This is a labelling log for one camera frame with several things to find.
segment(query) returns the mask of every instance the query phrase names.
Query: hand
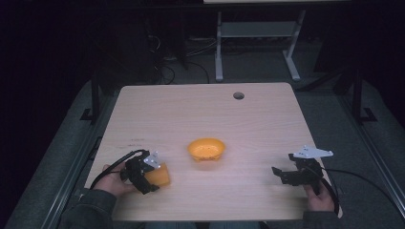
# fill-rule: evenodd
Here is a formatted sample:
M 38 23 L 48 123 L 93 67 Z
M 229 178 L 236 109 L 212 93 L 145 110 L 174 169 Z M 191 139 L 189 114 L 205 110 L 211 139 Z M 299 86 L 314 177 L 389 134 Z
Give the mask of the hand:
M 110 165 L 104 165 L 103 171 L 106 170 Z M 119 198 L 120 196 L 134 192 L 137 190 L 133 184 L 126 184 L 121 180 L 119 176 L 119 171 L 125 167 L 125 162 L 120 163 L 116 168 L 113 169 L 113 173 L 103 177 L 94 187 L 94 189 L 103 190 L 109 192 Z
M 328 189 L 322 182 L 319 182 L 319 195 L 316 196 L 310 185 L 304 185 L 308 196 L 308 209 L 314 212 L 333 212 L 334 203 Z

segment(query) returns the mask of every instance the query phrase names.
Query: sleeve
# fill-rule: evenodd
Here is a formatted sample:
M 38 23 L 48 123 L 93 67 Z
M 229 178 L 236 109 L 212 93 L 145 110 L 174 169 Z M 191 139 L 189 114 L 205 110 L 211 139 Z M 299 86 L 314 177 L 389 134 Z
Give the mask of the sleeve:
M 304 212 L 303 221 L 306 229 L 342 228 L 339 218 L 334 212 Z
M 73 208 L 62 215 L 59 228 L 63 229 L 111 229 L 113 221 L 111 215 L 117 198 L 102 190 L 89 192 Z

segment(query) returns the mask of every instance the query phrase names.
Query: wire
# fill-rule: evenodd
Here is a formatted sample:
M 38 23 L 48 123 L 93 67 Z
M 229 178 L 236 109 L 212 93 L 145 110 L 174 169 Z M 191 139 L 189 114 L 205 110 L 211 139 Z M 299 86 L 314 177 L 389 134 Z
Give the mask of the wire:
M 186 63 L 200 67 L 200 68 L 205 72 L 206 81 L 207 81 L 207 84 L 209 84 L 209 74 L 208 74 L 208 72 L 206 71 L 206 69 L 205 69 L 203 66 L 201 66 L 201 65 L 199 65 L 199 64 L 197 64 L 197 63 L 194 63 L 194 62 L 190 62 L 190 61 L 188 61 L 188 62 L 186 62 Z
M 330 178 L 330 182 L 331 182 L 331 185 L 333 186 L 334 193 L 336 194 L 337 199 L 339 199 L 339 191 L 337 191 L 336 182 L 334 181 L 333 176 L 328 171 L 325 170 L 325 172 L 327 173 L 328 177 Z
M 123 156 L 122 158 L 120 158 L 119 160 L 117 160 L 116 162 L 114 162 L 114 164 L 110 165 L 110 167 L 108 167 L 106 170 L 104 170 L 101 174 L 99 174 L 95 180 L 93 181 L 92 185 L 90 186 L 90 189 L 93 189 L 96 184 L 106 175 L 111 174 L 111 172 L 113 171 L 114 168 L 116 168 L 120 163 L 124 162 L 126 159 L 128 159 L 129 157 L 133 156 L 136 153 L 143 153 L 146 152 L 145 150 L 136 150 L 133 151 L 131 153 L 129 153 L 126 156 Z
M 387 194 L 386 192 L 384 192 L 384 190 L 382 190 L 380 187 L 378 187 L 378 186 L 377 186 L 375 183 L 373 183 L 371 180 L 369 180 L 369 179 L 367 179 L 367 178 L 365 178 L 365 177 L 362 177 L 362 176 L 360 176 L 360 175 L 358 175 L 358 174 L 355 174 L 355 173 L 353 173 L 353 172 L 349 172 L 349 171 L 336 170 L 336 169 L 325 169 L 325 168 L 322 168 L 322 169 L 324 169 L 325 171 L 330 171 L 330 172 L 336 172 L 336 173 L 342 173 L 342 174 L 352 175 L 352 176 L 355 176 L 355 177 L 358 177 L 358 178 L 361 178 L 361 179 L 367 181 L 367 182 L 368 182 L 369 184 L 371 184 L 374 188 L 376 188 L 378 191 L 380 191 L 380 192 L 387 198 L 387 200 L 390 201 L 390 203 L 395 207 L 395 209 L 397 209 L 397 208 L 396 208 L 396 205 L 395 205 L 395 203 L 394 203 L 394 201 L 390 198 L 390 196 L 388 196 L 388 194 Z

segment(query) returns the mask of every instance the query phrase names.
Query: metal frame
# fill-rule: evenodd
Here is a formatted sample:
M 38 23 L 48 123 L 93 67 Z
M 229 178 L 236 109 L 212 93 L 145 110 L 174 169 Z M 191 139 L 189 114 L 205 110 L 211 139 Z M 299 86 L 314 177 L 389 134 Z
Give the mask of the metal frame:
M 215 53 L 215 79 L 224 81 L 221 45 L 223 37 L 291 37 L 287 50 L 283 51 L 292 80 L 300 81 L 301 77 L 292 60 L 292 54 L 301 31 L 306 11 L 301 10 L 297 21 L 287 22 L 223 22 L 222 13 L 218 12 L 217 51 Z

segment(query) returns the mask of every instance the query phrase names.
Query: wooden table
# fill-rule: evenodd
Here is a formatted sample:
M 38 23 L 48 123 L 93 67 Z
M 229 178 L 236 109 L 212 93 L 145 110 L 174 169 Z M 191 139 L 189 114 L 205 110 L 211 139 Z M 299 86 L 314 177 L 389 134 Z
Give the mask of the wooden table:
M 200 137 L 224 142 L 220 160 L 197 162 L 188 154 Z M 301 219 L 304 189 L 282 184 L 271 166 L 296 171 L 288 154 L 304 145 L 314 143 L 287 83 L 125 87 L 86 187 L 104 164 L 146 149 L 160 153 L 171 184 L 121 198 L 115 220 Z

